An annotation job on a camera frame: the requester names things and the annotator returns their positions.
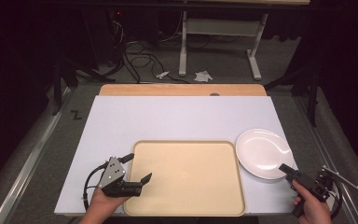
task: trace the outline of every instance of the desk leg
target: desk leg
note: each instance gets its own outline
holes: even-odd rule
[[[186,36],[187,36],[187,12],[184,11],[183,22],[182,22],[182,47],[180,50],[180,61],[179,61],[179,77],[186,76],[186,63],[187,63]]]
[[[255,52],[257,51],[258,44],[260,43],[261,35],[263,34],[264,27],[266,26],[267,17],[269,14],[263,14],[260,25],[257,28],[257,34],[255,36],[255,43],[253,49],[248,49],[248,60],[252,68],[252,73],[255,80],[261,80],[260,70],[258,69],[257,61],[255,60]]]

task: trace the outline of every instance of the human hand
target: human hand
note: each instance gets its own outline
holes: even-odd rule
[[[331,224],[330,209],[327,203],[321,203],[306,188],[296,180],[292,182],[296,191],[304,198],[304,215],[298,218],[300,224]],[[301,202],[300,197],[296,197],[294,204]]]
[[[130,197],[112,198],[107,197],[99,188],[92,194],[89,209],[86,215],[80,220],[81,224],[103,223],[107,218],[112,216],[116,209],[126,202]]]

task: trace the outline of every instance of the gray carpet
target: gray carpet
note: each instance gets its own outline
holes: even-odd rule
[[[261,83],[267,84],[280,77],[290,62],[291,56],[296,48],[298,41],[279,42],[277,39],[263,40],[256,58],[260,67],[263,80],[255,82],[250,73],[250,66],[245,59],[245,46],[251,46],[252,41],[243,39],[239,42],[221,43],[214,41],[205,48],[202,42],[190,42],[194,48],[188,49],[187,76],[184,80],[194,81],[195,73],[208,71],[213,77],[209,83]],[[135,52],[141,46],[133,46],[129,51]],[[145,45],[145,50],[153,52],[164,65],[165,71],[175,77],[178,73],[179,47],[164,46],[156,49]],[[147,60],[140,59],[135,61],[138,65],[145,65]],[[161,73],[161,68],[156,64],[147,64],[137,68],[141,80],[145,82],[159,81],[154,75]],[[118,82],[133,83],[134,79],[126,69],[120,70],[111,76]],[[53,211],[60,195],[60,190],[66,174],[69,170],[72,158],[76,152],[76,147],[82,134],[87,116],[90,112],[94,96],[98,94],[101,83],[83,81],[74,91],[69,103],[62,109],[62,117],[57,124],[52,136],[49,138],[42,160],[34,171],[33,178],[29,182],[26,191],[17,204],[17,208],[8,223],[67,223],[70,218],[56,216]],[[163,82],[172,82],[168,78]],[[268,94],[272,96],[278,116],[281,120],[288,142],[294,152],[299,169],[308,175],[315,176],[316,171],[324,164],[321,154],[318,152],[319,146],[312,135],[312,129],[304,119],[304,113],[299,108],[297,98],[293,98],[288,87],[280,87]],[[334,164],[342,175],[350,181],[358,184],[358,159],[351,150],[345,135],[342,133],[334,115],[329,110],[328,103],[323,94],[319,91],[319,104],[317,106],[317,131],[321,134],[328,153],[333,158]],[[51,112],[46,112],[44,116],[49,116]],[[77,110],[78,117],[74,119],[72,110]],[[0,205],[5,199],[11,185],[20,172],[21,165],[26,161],[36,134],[40,132],[38,125],[43,126],[42,121],[38,121],[24,142],[12,155],[11,160],[4,167],[0,175]],[[349,189],[353,201],[358,209],[358,191]],[[343,209],[334,223],[350,223],[347,218],[348,212]],[[116,219],[117,223],[161,223],[161,219]],[[290,215],[266,216],[266,217],[242,217],[239,219],[223,220],[219,218],[202,218],[199,223],[297,223],[297,220]]]

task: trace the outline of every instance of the dark background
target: dark background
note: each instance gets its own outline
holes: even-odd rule
[[[346,9],[338,17],[312,17],[315,23],[306,34],[308,38],[301,40],[289,71],[319,57],[314,49],[321,41],[333,40],[324,46],[328,57],[319,70],[319,83],[358,155],[358,1],[353,2],[337,4]],[[179,17],[177,12],[142,10],[128,10],[126,15],[123,22],[131,27],[132,35],[155,45],[158,29],[167,34],[174,32]],[[284,41],[303,36],[310,19],[309,14],[271,13],[263,37],[278,35]],[[80,9],[0,0],[0,170],[46,107],[46,91],[53,80],[56,59],[65,56],[92,67],[92,54]]]

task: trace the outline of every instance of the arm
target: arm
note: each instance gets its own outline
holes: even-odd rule
[[[296,180],[292,182],[296,191],[304,198],[304,215],[298,218],[300,224],[331,224],[330,209],[327,203],[321,203],[306,188]],[[301,202],[299,197],[295,198],[294,204]]]
[[[126,202],[130,197],[111,198],[104,195],[99,188],[92,194],[89,209],[86,215],[80,220],[80,224],[100,224],[112,216],[116,209]]]

